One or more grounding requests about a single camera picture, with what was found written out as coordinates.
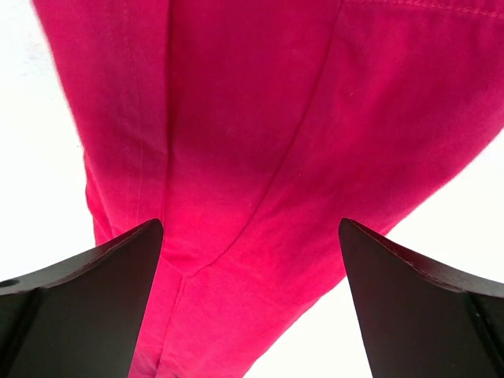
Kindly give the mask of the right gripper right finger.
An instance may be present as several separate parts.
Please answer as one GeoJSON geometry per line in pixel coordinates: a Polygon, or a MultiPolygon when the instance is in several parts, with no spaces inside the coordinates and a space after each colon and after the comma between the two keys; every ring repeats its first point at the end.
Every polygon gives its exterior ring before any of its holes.
{"type": "Polygon", "coordinates": [[[374,377],[503,375],[503,285],[350,219],[339,241],[374,377]]]}

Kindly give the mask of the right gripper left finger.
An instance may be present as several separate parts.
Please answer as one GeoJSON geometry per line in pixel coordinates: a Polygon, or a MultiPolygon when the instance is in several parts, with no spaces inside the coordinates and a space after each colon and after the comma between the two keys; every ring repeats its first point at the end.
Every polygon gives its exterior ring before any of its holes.
{"type": "Polygon", "coordinates": [[[1,282],[1,375],[128,375],[163,227],[146,221],[71,258],[1,282]]]}

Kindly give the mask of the pink t shirt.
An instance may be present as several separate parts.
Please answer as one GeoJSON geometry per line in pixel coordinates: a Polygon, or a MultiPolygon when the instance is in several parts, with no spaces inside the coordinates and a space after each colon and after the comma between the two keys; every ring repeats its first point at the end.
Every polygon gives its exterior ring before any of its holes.
{"type": "Polygon", "coordinates": [[[153,218],[132,377],[241,377],[503,126],[500,1],[37,1],[97,243],[153,218]]]}

